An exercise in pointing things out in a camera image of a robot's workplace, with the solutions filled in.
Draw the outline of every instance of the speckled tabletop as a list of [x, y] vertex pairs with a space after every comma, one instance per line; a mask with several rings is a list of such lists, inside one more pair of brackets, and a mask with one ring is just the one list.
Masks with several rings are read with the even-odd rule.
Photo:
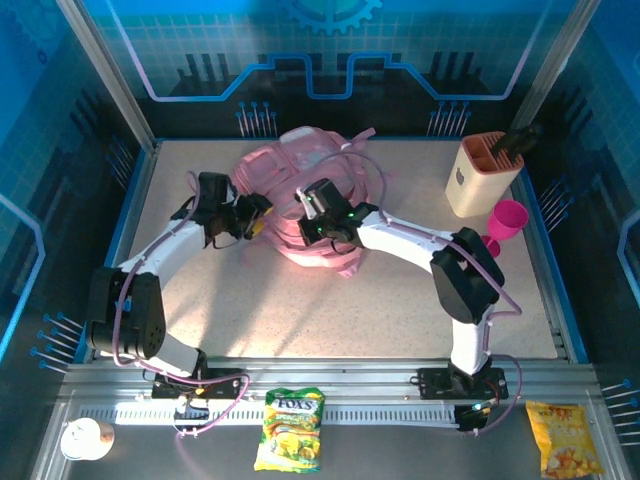
[[[165, 141], [132, 253], [165, 228], [191, 195], [187, 170], [229, 173], [259, 141]], [[486, 232], [486, 216], [456, 217], [444, 195], [457, 142], [386, 141], [367, 151], [391, 174], [385, 209], [439, 230]], [[497, 259], [521, 317], [497, 320], [490, 348], [520, 358], [554, 358], [556, 350], [522, 234]], [[344, 279], [303, 268], [254, 240], [192, 258], [163, 291], [169, 331], [210, 356], [449, 356], [451, 319], [429, 274], [382, 252], [368, 252]], [[506, 307], [502, 300], [497, 310]]]

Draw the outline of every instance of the paper cup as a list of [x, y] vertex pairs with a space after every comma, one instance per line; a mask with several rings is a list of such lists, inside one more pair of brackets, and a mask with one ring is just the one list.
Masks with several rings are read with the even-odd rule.
[[69, 460], [98, 460], [104, 457], [115, 439], [113, 427], [92, 418], [79, 418], [67, 425], [60, 450]]

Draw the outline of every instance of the chip bag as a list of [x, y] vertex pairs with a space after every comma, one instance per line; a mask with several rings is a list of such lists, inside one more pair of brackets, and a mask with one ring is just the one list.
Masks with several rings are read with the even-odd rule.
[[324, 395], [317, 388], [267, 392], [255, 470], [307, 473], [320, 470]]
[[589, 434], [584, 407], [527, 402], [540, 449], [543, 478], [578, 478], [604, 470]]

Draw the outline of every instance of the pink plastic cup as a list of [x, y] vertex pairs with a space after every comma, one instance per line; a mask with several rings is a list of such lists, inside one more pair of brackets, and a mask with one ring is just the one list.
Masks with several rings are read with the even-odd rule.
[[482, 240], [493, 258], [500, 255], [500, 244], [515, 237], [529, 222], [529, 212], [520, 202], [515, 200], [501, 200], [494, 207], [487, 222], [489, 235], [483, 235]]

